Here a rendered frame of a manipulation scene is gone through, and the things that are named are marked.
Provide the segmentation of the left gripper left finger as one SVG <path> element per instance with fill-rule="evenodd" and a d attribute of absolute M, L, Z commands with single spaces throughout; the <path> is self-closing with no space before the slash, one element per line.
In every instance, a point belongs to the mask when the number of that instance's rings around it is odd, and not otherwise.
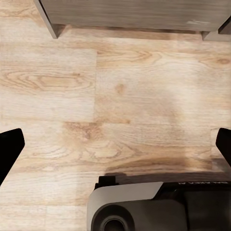
<path fill-rule="evenodd" d="M 0 186 L 24 146 L 25 140 L 20 128 L 0 133 Z"/>

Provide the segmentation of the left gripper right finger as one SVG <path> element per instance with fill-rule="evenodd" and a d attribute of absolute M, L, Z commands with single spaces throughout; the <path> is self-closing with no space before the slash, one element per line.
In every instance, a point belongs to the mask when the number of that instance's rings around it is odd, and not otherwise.
<path fill-rule="evenodd" d="M 222 153 L 226 161 L 231 167 L 231 130 L 220 128 L 218 131 L 216 146 Z"/>

